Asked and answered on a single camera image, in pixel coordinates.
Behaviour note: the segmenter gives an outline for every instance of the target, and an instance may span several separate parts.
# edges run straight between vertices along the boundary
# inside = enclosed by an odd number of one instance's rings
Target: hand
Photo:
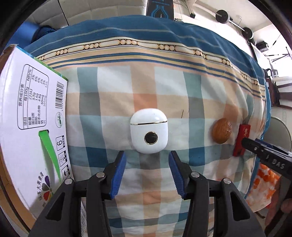
[[[272,196],[271,199],[271,204],[270,204],[270,209],[269,212],[267,214],[266,217],[266,221],[265,221],[265,225],[269,225],[273,219],[273,217],[275,216],[277,210],[276,210],[276,206],[279,200],[279,193],[280,193],[280,185],[281,185],[281,179],[278,180],[278,182],[276,183],[275,186],[275,193]],[[282,205],[281,205],[281,211],[284,213],[290,213],[292,211],[292,198],[286,199],[283,201]]]

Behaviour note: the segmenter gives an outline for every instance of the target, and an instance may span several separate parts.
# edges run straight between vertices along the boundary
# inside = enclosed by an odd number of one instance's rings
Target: red box
[[[249,137],[249,131],[251,130],[251,126],[249,124],[241,124],[239,125],[238,135],[235,142],[235,147],[233,150],[233,156],[242,156],[245,152],[245,148],[242,147],[241,141],[244,137]]]

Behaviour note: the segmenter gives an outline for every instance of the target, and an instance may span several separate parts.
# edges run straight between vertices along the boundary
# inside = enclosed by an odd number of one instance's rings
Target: silver rivet
[[[226,184],[231,184],[231,180],[228,178],[223,179],[223,182]]]
[[[71,184],[73,181],[72,181],[72,179],[66,179],[65,180],[65,184]]]
[[[105,176],[104,172],[99,172],[99,173],[96,174],[97,178],[103,178],[104,176]]]
[[[198,172],[191,172],[191,176],[194,178],[198,178],[200,174]]]

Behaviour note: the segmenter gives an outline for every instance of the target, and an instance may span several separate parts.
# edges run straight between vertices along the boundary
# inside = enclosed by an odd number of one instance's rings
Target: colorful flower logo
[[[54,194],[52,192],[52,189],[51,189],[51,186],[50,186],[50,180],[49,180],[49,177],[48,176],[45,177],[45,182],[46,183],[43,183],[42,186],[41,186],[41,188],[42,188],[43,191],[46,191],[44,193],[44,199],[46,201],[49,201]]]

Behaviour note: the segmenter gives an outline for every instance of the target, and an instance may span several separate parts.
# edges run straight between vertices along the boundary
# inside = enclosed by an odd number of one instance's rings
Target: green plastic handle
[[[52,141],[50,139],[48,130],[39,131],[39,137],[40,137],[41,141],[43,142],[43,145],[44,145],[45,149],[47,150],[49,157],[51,158],[51,160],[54,164],[54,167],[55,167],[56,172],[58,174],[59,182],[61,184],[62,182],[61,182],[61,174],[60,174],[60,167],[59,167],[59,163],[58,163],[58,158],[57,158],[55,149],[53,147]]]

